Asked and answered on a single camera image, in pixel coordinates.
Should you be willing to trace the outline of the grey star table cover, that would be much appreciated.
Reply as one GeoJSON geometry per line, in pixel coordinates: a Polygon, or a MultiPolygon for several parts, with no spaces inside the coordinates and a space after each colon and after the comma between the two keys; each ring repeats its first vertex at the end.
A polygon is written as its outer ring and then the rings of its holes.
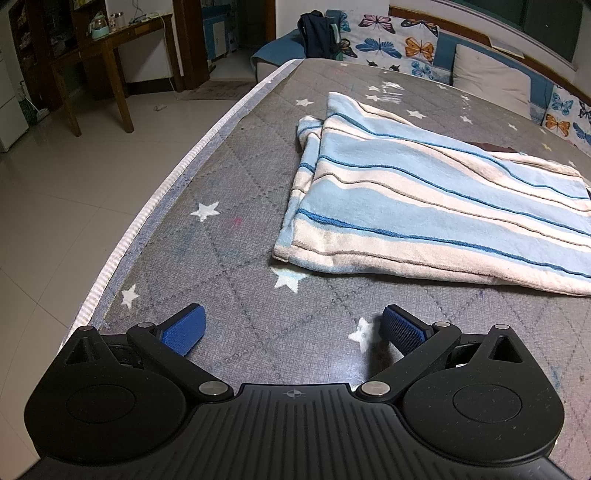
{"type": "Polygon", "coordinates": [[[75,326],[204,306],[191,361],[243,383],[358,386],[397,360],[396,304],[511,326],[558,392],[553,460],[590,475],[590,151],[454,87],[293,60],[140,210],[75,326]]]}

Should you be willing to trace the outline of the grey pillow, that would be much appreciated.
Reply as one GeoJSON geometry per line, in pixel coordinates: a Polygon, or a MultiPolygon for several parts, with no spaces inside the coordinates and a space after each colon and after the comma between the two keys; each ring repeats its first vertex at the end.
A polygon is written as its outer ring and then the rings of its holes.
{"type": "Polygon", "coordinates": [[[452,85],[531,120],[531,79],[477,50],[458,44],[452,85]]]}

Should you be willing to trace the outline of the butterfly cushion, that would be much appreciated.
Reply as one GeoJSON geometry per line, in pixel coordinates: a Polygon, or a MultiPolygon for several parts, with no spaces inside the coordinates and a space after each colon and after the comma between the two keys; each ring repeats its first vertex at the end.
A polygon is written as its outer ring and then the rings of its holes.
{"type": "Polygon", "coordinates": [[[435,79],[437,24],[356,10],[328,10],[325,14],[339,24],[339,60],[435,79]]]}
{"type": "Polygon", "coordinates": [[[543,116],[542,126],[590,155],[590,106],[564,88],[555,85],[543,116]]]}

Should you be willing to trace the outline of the blue striped shirt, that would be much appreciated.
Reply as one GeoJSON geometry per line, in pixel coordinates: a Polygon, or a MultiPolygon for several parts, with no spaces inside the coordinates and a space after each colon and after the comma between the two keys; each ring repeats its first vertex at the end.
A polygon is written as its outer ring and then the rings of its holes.
{"type": "Polygon", "coordinates": [[[576,169],[486,151],[337,92],[324,118],[301,118],[297,140],[277,260],[589,294],[590,196],[576,169]]]}

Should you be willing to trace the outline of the left butterfly cushion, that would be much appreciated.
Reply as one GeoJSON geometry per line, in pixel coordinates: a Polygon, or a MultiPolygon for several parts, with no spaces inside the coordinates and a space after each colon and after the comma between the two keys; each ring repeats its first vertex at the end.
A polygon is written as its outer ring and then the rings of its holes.
{"type": "Polygon", "coordinates": [[[356,10],[328,10],[325,14],[339,24],[339,60],[435,79],[437,24],[356,10]]]}

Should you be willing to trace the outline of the window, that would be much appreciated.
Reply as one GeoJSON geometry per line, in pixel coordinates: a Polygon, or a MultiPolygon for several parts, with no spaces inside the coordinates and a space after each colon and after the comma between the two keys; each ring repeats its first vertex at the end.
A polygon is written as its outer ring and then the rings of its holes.
{"type": "Polygon", "coordinates": [[[578,41],[583,5],[580,1],[457,1],[516,27],[567,60],[578,41]]]}

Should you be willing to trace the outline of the wooden side table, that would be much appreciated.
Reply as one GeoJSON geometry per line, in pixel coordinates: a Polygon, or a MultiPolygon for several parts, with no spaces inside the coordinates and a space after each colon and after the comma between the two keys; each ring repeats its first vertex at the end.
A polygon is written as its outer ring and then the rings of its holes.
{"type": "Polygon", "coordinates": [[[109,85],[114,95],[115,103],[121,117],[122,128],[126,133],[133,133],[134,125],[124,94],[122,75],[118,68],[115,50],[131,41],[162,30],[169,68],[172,73],[172,77],[170,78],[172,89],[176,92],[181,91],[181,88],[183,87],[183,80],[181,77],[176,53],[172,20],[173,14],[165,13],[161,16],[134,23],[130,26],[126,26],[120,30],[117,30],[114,33],[110,33],[100,39],[85,43],[76,50],[60,56],[51,63],[53,78],[61,98],[63,110],[65,111],[68,121],[68,126],[75,137],[80,137],[82,132],[74,112],[64,78],[64,72],[68,67],[88,61],[95,57],[98,57],[102,60],[108,77],[109,85]]]}

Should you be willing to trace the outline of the right butterfly cushion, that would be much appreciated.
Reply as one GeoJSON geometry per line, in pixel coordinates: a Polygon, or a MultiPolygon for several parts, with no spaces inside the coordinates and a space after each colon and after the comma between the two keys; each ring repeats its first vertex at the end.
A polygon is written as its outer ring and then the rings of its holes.
{"type": "Polygon", "coordinates": [[[590,106],[564,88],[555,85],[543,116],[542,126],[590,155],[590,106]]]}

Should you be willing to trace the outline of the dark backpack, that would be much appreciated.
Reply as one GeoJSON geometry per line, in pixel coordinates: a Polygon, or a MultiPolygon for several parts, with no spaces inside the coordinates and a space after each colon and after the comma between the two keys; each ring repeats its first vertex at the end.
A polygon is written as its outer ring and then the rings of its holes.
{"type": "Polygon", "coordinates": [[[304,13],[297,21],[297,29],[307,58],[338,59],[341,53],[339,15],[325,16],[318,10],[304,13]]]}

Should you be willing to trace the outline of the teal kettle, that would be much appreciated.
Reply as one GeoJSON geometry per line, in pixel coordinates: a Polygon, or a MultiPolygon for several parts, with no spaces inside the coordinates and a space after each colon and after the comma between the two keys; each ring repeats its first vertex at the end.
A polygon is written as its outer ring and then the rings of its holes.
{"type": "Polygon", "coordinates": [[[101,39],[110,33],[109,24],[105,15],[99,11],[89,24],[89,34],[93,41],[101,39]]]}

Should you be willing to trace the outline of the book on window ledge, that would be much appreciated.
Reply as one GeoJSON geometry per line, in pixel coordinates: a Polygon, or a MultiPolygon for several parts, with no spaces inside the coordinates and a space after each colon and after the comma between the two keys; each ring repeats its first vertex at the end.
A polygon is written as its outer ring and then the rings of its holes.
{"type": "Polygon", "coordinates": [[[490,43],[490,46],[497,51],[500,51],[500,52],[505,53],[507,55],[511,55],[515,58],[519,58],[519,59],[525,58],[524,53],[520,49],[518,49],[517,47],[514,47],[511,44],[506,43],[502,40],[496,39],[494,37],[489,37],[489,43],[490,43]]]}

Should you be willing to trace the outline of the wooden door frame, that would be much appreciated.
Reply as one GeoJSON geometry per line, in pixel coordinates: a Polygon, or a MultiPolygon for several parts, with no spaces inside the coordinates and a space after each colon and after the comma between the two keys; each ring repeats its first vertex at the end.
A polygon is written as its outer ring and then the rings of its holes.
{"type": "Polygon", "coordinates": [[[174,26],[184,86],[192,89],[209,79],[205,24],[223,16],[225,32],[232,33],[238,52],[255,53],[276,39],[276,2],[266,0],[172,2],[174,26]]]}

